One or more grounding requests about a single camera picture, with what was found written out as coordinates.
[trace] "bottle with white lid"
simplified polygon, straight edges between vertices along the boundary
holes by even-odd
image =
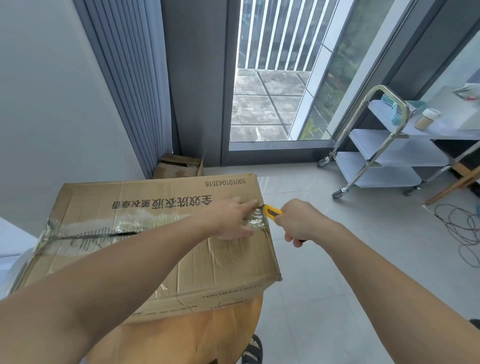
[[[420,119],[415,123],[415,128],[425,131],[441,114],[437,109],[425,109]]]

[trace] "metal cart frame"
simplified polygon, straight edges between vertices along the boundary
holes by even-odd
[[[398,107],[400,107],[400,110],[402,112],[402,119],[400,120],[400,123],[398,124],[397,128],[390,133],[390,135],[385,139],[385,141],[378,147],[378,149],[375,151],[375,153],[366,160],[366,163],[363,165],[363,167],[358,171],[358,173],[353,177],[353,180],[349,181],[347,185],[338,191],[333,192],[332,197],[334,199],[341,198],[342,196],[346,195],[350,188],[355,184],[356,181],[365,173],[365,171],[374,165],[376,163],[376,159],[383,153],[383,151],[393,142],[394,139],[401,138],[409,138],[407,134],[402,133],[403,128],[405,128],[405,125],[407,124],[407,121],[410,118],[410,109],[408,108],[407,104],[405,103],[404,100],[402,100],[395,92],[390,90],[387,86],[384,85],[377,85],[372,87],[372,89],[365,95],[363,100],[361,101],[360,105],[358,108],[355,110],[355,113],[353,114],[352,118],[348,122],[346,128],[343,130],[342,134],[340,135],[340,138],[337,140],[335,143],[335,146],[333,150],[330,152],[330,154],[322,158],[321,160],[318,161],[318,166],[319,167],[324,167],[326,166],[332,159],[336,158],[336,152],[338,148],[343,144],[345,141],[346,137],[350,134],[350,131],[359,118],[360,114],[365,110],[365,108],[368,106],[370,100],[373,98],[373,96],[377,93],[377,91],[382,91],[384,94],[387,94],[393,101],[395,101],[398,104]]]
[[[332,194],[332,197],[334,199],[341,198],[345,194],[348,193],[350,188],[355,184],[356,181],[365,173],[365,171],[375,165],[376,159],[385,151],[385,149],[393,142],[394,139],[408,139],[409,135],[403,133],[403,129],[406,126],[409,118],[410,118],[410,110],[404,100],[402,100],[395,92],[390,90],[387,86],[384,85],[377,85],[374,86],[370,91],[365,95],[363,100],[361,101],[360,105],[358,108],[355,110],[355,113],[351,117],[350,121],[348,122],[346,128],[343,130],[342,134],[340,135],[338,141],[335,143],[334,149],[330,154],[319,160],[318,161],[318,166],[319,167],[324,167],[326,166],[332,159],[336,158],[336,153],[338,148],[343,144],[345,141],[346,137],[350,134],[350,131],[359,118],[360,114],[365,110],[365,108],[368,106],[369,102],[373,98],[373,96],[378,92],[382,91],[384,94],[387,94],[394,102],[398,104],[398,107],[400,107],[400,110],[402,112],[402,119],[400,120],[400,123],[398,124],[397,128],[390,133],[390,135],[385,139],[385,141],[378,147],[378,149],[375,151],[375,153],[366,160],[366,163],[363,165],[363,167],[358,171],[358,173],[355,175],[355,177],[347,183],[347,185],[338,191],[335,191]],[[480,148],[480,141],[476,142],[474,145],[472,145],[470,148],[468,148],[465,152],[460,154],[456,158],[449,158],[449,163],[442,168],[440,168],[436,173],[434,173],[432,176],[429,178],[422,180],[422,182],[416,186],[410,187],[407,190],[404,191],[405,196],[410,196],[413,194],[414,191],[420,190],[423,186],[426,184],[430,183],[433,181],[435,178],[437,178],[439,175],[444,173],[445,171],[449,170],[452,168],[452,166],[459,161],[461,161],[464,157],[470,155],[471,153],[475,152]]]

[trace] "tile floor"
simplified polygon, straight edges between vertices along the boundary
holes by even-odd
[[[457,242],[422,204],[455,181],[448,173],[410,197],[402,190],[353,188],[340,200],[331,193],[346,184],[334,162],[207,168],[207,175],[253,172],[264,201],[276,207],[294,197],[308,200],[342,222],[370,247],[409,274],[465,318],[480,318],[480,270],[458,255]],[[469,190],[439,203],[476,211]],[[295,249],[270,224],[283,281],[264,293],[256,329],[265,364],[392,363],[365,312],[330,257],[313,243]]]
[[[310,72],[238,70],[231,142],[286,140]]]

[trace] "curtain fold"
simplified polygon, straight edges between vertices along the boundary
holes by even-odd
[[[172,151],[160,1],[74,0],[146,178]]]

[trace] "person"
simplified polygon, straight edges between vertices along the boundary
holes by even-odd
[[[196,244],[252,235],[242,219],[257,204],[212,202],[201,214],[108,246],[0,301],[2,362],[79,363]],[[480,363],[480,332],[453,309],[308,202],[293,199],[282,211],[275,223],[285,240],[295,247],[313,242],[331,256],[395,363]]]

